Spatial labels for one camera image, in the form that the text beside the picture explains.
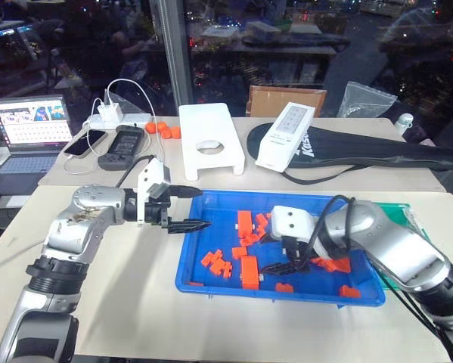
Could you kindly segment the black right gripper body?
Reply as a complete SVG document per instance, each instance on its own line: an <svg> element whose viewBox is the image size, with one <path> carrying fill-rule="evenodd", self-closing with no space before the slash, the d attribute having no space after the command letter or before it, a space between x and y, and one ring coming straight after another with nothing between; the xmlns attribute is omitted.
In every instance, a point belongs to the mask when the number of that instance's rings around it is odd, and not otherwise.
<svg viewBox="0 0 453 363"><path fill-rule="evenodd" d="M285 272L310 272L308 244L295 237L282 237L282 247L288 263Z"/></svg>

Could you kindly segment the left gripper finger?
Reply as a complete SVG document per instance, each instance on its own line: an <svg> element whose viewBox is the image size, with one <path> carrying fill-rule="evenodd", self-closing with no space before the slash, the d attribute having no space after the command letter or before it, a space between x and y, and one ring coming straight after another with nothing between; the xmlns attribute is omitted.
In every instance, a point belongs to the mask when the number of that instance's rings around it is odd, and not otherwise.
<svg viewBox="0 0 453 363"><path fill-rule="evenodd" d="M203 191L187 185L172 185L171 195L177 198L194 198L203 194Z"/></svg>
<svg viewBox="0 0 453 363"><path fill-rule="evenodd" d="M166 227L169 234L187 234L200 231L211 226L211 222L202 219L184 219L182 221L169 220Z"/></svg>

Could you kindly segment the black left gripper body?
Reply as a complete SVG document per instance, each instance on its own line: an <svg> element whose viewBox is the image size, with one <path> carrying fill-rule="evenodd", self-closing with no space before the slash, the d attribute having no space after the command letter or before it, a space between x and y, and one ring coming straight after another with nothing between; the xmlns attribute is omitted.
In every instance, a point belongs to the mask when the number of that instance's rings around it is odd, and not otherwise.
<svg viewBox="0 0 453 363"><path fill-rule="evenodd" d="M171 197L178 197L179 191L179 185L172 185L159 197L150 197L144 206L144 221L165 229L180 229L181 223L173 221L168 215L168 208L171 207Z"/></svg>

